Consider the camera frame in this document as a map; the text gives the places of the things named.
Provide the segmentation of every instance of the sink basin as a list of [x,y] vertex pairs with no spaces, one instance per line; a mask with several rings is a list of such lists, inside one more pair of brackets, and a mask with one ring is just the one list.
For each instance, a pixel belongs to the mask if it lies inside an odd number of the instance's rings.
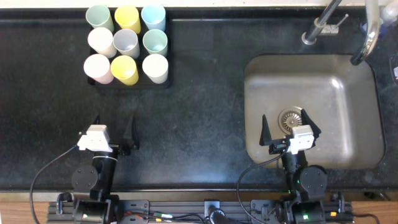
[[[305,151],[309,164],[329,169],[370,169],[384,155],[376,86],[371,67],[350,55],[264,55],[245,69],[246,150],[256,162],[270,156],[259,145],[262,115],[273,139],[301,124],[300,108],[322,130]],[[276,162],[269,165],[276,167]]]

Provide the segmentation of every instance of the chrome faucet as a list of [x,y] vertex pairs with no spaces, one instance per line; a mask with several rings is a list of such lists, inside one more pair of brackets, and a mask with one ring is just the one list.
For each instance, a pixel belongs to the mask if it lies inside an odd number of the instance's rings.
[[[332,0],[332,2],[323,11],[321,16],[314,20],[310,30],[303,33],[302,40],[304,44],[312,45],[317,41],[317,36],[322,34],[323,30],[327,28],[326,22],[336,10],[340,2],[341,0]],[[377,38],[379,37],[380,17],[378,0],[365,0],[365,5],[366,17],[368,19],[368,29],[363,46],[356,54],[353,55],[350,60],[353,65],[359,65],[372,52],[374,46],[376,45]],[[341,22],[335,26],[334,30],[338,29],[340,24]]]

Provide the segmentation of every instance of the black tray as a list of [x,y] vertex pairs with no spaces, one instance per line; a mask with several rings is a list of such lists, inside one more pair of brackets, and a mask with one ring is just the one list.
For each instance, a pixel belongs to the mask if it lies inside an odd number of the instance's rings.
[[[113,34],[115,34],[117,31],[121,30],[119,24],[116,22],[116,20],[114,19],[114,12],[116,9],[109,9],[111,11],[111,16],[112,16],[112,20],[113,20],[113,25],[114,25],[114,31]],[[119,81],[117,78],[114,78],[113,81],[109,84],[101,84],[97,81],[95,81],[94,79],[92,79],[91,77],[88,77],[88,84],[95,86],[96,88],[100,88],[100,89],[129,89],[129,90],[150,90],[150,89],[166,89],[170,86],[171,84],[171,79],[172,79],[172,66],[170,63],[170,59],[171,59],[171,43],[170,43],[170,25],[171,22],[169,22],[169,16],[167,16],[166,13],[166,30],[165,30],[165,34],[167,36],[167,56],[166,59],[169,63],[169,71],[168,71],[168,76],[165,82],[161,83],[161,84],[156,84],[154,82],[152,82],[152,80],[144,73],[144,71],[142,70],[142,62],[144,61],[144,59],[149,55],[148,51],[145,49],[144,45],[142,44],[142,38],[144,37],[144,34],[148,31],[148,27],[145,25],[145,22],[142,20],[141,18],[141,10],[138,10],[139,12],[139,17],[140,17],[140,22],[141,22],[141,32],[139,34],[137,34],[138,36],[138,43],[139,43],[139,50],[140,50],[140,54],[139,57],[137,59],[134,59],[134,61],[136,62],[137,65],[137,70],[138,70],[138,82],[134,85],[125,85],[123,84],[121,81]],[[90,55],[93,54],[97,54],[97,52],[90,48]],[[116,53],[116,55],[112,58],[109,59],[110,63],[112,63],[112,61],[117,57],[120,56],[121,54],[119,52]]]

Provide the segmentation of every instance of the cup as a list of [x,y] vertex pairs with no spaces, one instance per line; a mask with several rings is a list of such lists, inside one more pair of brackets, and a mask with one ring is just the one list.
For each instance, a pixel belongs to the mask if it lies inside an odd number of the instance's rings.
[[166,30],[166,10],[163,6],[145,6],[141,11],[141,17],[148,29]]
[[167,56],[167,36],[163,31],[154,29],[146,32],[142,42],[150,54]]
[[116,55],[116,48],[113,45],[113,34],[105,27],[93,29],[88,34],[88,45],[101,55],[111,58]]
[[89,56],[83,66],[85,73],[101,84],[108,84],[113,80],[109,59],[101,54]]
[[94,28],[105,27],[113,32],[114,27],[111,12],[106,6],[91,6],[87,9],[86,20]]
[[144,59],[142,69],[154,83],[161,84],[169,74],[169,63],[164,56],[152,54]]
[[139,56],[138,36],[131,29],[117,31],[113,37],[113,45],[123,55],[132,58]]
[[122,29],[131,29],[136,34],[141,32],[139,13],[134,6],[119,7],[114,13],[114,19]]
[[125,85],[134,85],[138,82],[137,65],[134,59],[129,56],[118,56],[111,64],[113,76]]

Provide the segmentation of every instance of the drain strainer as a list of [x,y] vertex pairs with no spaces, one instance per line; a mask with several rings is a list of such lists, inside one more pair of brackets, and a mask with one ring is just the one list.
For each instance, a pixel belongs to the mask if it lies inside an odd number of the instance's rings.
[[284,109],[279,115],[279,127],[286,134],[292,133],[292,128],[303,125],[301,120],[301,108],[291,106]]

